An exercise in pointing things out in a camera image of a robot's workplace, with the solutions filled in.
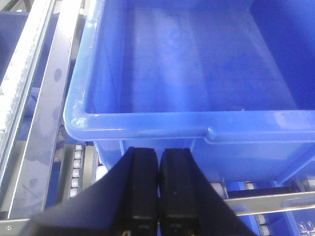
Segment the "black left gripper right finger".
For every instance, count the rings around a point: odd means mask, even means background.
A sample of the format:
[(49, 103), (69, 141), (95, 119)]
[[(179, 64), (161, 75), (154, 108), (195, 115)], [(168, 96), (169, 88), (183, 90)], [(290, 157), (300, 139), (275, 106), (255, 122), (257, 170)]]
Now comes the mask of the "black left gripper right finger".
[(160, 162), (163, 236), (253, 236), (210, 185), (189, 149), (165, 149)]

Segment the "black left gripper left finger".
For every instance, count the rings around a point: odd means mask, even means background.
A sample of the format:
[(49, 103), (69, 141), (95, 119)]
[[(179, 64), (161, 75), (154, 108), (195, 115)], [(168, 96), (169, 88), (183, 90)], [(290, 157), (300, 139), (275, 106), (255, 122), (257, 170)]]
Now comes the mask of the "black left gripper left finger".
[(23, 236), (155, 236), (158, 158), (130, 147), (100, 180), (31, 217)]

